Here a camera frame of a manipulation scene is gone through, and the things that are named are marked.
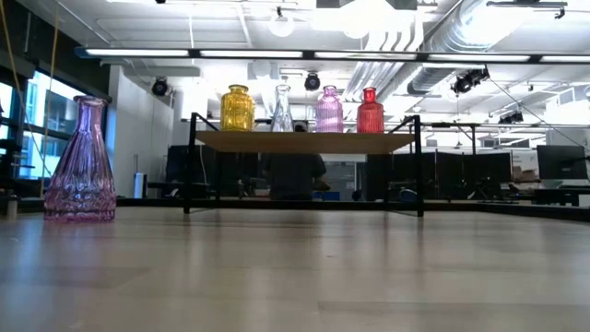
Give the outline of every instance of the white wall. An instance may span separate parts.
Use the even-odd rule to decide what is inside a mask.
[[[136,166],[148,181],[160,181],[165,171],[164,156],[171,144],[173,110],[124,75],[118,65],[111,67],[109,95],[112,104],[107,118],[106,143],[117,195],[133,197]]]

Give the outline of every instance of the red glass bottle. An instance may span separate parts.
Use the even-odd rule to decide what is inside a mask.
[[[363,90],[364,103],[359,106],[357,114],[357,133],[384,132],[384,106],[377,102],[375,88]]]

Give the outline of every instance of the person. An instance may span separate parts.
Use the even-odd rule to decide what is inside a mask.
[[[305,133],[304,125],[295,132]],[[319,154],[273,153],[267,156],[265,176],[270,183],[272,200],[311,201],[313,190],[327,191],[325,164]]]

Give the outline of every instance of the purple glass vase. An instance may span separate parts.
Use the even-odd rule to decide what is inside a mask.
[[[116,194],[100,120],[106,101],[78,96],[77,128],[45,194],[45,221],[110,222]]]
[[[335,86],[325,86],[324,96],[315,105],[315,131],[317,133],[342,133],[344,131],[342,102]]]

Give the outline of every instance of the glass bottle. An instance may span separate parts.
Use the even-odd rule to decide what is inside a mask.
[[[289,107],[290,86],[281,84],[277,87],[277,104],[275,106],[275,116],[270,125],[271,132],[292,132],[293,116]]]
[[[357,133],[384,132],[384,106],[377,102],[375,88],[363,90],[364,103],[357,114]]]
[[[45,194],[45,221],[109,222],[116,194],[100,121],[107,102],[78,96],[77,127]]]
[[[318,133],[342,133],[344,120],[342,102],[335,86],[325,86],[324,96],[315,105],[315,131]]]
[[[230,92],[221,98],[221,130],[252,131],[254,126],[254,99],[248,87],[230,85]]]

